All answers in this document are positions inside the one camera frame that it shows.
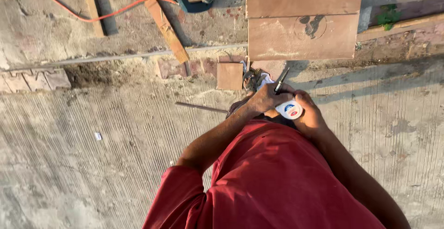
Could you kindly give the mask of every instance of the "dirt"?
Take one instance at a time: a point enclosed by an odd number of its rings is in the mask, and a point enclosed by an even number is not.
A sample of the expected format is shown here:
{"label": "dirt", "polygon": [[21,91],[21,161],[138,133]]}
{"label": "dirt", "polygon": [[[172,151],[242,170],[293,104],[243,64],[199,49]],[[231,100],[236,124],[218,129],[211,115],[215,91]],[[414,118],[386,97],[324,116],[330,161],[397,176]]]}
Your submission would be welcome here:
{"label": "dirt", "polygon": [[64,69],[73,88],[120,87],[124,84],[141,84],[149,79],[152,75],[148,73],[149,63],[143,59],[128,59],[68,65]]}

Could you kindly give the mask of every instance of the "green plant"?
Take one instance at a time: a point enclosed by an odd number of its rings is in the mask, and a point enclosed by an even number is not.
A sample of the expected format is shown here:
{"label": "green plant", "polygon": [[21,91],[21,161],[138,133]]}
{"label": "green plant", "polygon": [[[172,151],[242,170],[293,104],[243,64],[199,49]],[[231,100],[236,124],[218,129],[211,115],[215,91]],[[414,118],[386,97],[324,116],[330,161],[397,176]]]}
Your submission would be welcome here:
{"label": "green plant", "polygon": [[396,11],[396,4],[382,5],[382,12],[376,15],[378,25],[384,27],[384,30],[391,30],[393,24],[399,21],[402,12]]}

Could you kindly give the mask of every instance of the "small wooden block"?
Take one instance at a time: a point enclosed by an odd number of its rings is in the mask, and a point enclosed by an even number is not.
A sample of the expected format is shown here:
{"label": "small wooden block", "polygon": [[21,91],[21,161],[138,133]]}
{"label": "small wooden block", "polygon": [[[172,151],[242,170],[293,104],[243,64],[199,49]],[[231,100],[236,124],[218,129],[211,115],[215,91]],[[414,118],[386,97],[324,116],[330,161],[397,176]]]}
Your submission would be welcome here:
{"label": "small wooden block", "polygon": [[[99,17],[99,12],[97,8],[97,1],[96,0],[86,0],[86,3],[89,7],[89,13],[91,16],[91,19],[95,19]],[[101,21],[96,21],[92,23],[92,26],[94,28],[94,32],[96,33],[96,37],[105,37],[105,31],[102,26]]]}
{"label": "small wooden block", "polygon": [[180,63],[188,61],[190,59],[188,53],[186,52],[186,50],[180,43],[179,39],[177,38],[177,35],[174,32],[173,27],[171,27],[170,22],[165,16],[157,0],[147,0],[145,1],[145,6],[147,7],[148,11],[151,13],[151,16],[153,17],[154,21],[159,27],[160,32],[162,33],[166,42],[169,44],[171,50],[176,56],[177,61],[179,61]]}
{"label": "small wooden block", "polygon": [[242,90],[242,63],[218,63],[218,89]]}

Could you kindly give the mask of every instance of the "metal rod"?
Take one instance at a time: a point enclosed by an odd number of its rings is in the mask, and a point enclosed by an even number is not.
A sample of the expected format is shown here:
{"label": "metal rod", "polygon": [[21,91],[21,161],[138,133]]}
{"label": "metal rod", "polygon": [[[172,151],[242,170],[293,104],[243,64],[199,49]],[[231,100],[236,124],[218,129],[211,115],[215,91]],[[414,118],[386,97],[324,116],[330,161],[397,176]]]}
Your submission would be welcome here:
{"label": "metal rod", "polygon": [[220,113],[228,113],[228,111],[223,110],[223,109],[210,108],[210,107],[205,107],[205,106],[200,106],[200,105],[193,105],[193,104],[188,104],[188,103],[183,103],[183,102],[176,102],[175,105],[185,106],[185,107],[190,107],[190,108],[199,108],[199,109],[203,109],[203,110],[220,112]]}

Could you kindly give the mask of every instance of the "wood scrap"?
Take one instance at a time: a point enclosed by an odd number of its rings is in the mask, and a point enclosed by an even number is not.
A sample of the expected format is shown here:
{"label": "wood scrap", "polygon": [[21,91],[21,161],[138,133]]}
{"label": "wood scrap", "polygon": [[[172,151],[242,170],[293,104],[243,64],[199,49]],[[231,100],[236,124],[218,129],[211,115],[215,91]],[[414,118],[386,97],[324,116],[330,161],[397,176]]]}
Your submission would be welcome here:
{"label": "wood scrap", "polygon": [[[99,17],[99,4],[97,0],[86,0],[86,3],[88,4],[89,8],[89,14],[91,16],[91,19],[95,19]],[[94,28],[94,32],[96,34],[96,37],[105,37],[106,32],[105,28],[103,26],[103,23],[101,21],[96,21],[92,23],[92,26]]]}
{"label": "wood scrap", "polygon": [[188,56],[188,53],[186,52],[182,44],[180,43],[180,40],[178,39],[173,27],[171,27],[171,24],[168,21],[168,18],[165,16],[158,1],[147,0],[145,1],[145,6],[147,7],[148,11],[151,13],[151,16],[153,17],[154,21],[159,27],[160,32],[162,33],[166,42],[169,44],[177,60],[180,63],[188,61],[190,57]]}
{"label": "wood scrap", "polygon": [[219,90],[242,90],[243,63],[218,63]]}
{"label": "wood scrap", "polygon": [[360,42],[360,41],[375,39],[378,37],[385,37],[397,33],[414,30],[417,28],[424,28],[436,25],[442,22],[444,22],[444,13],[404,20],[395,23],[393,27],[388,31],[385,31],[384,27],[382,26],[372,26],[366,31],[359,33],[356,41]]}

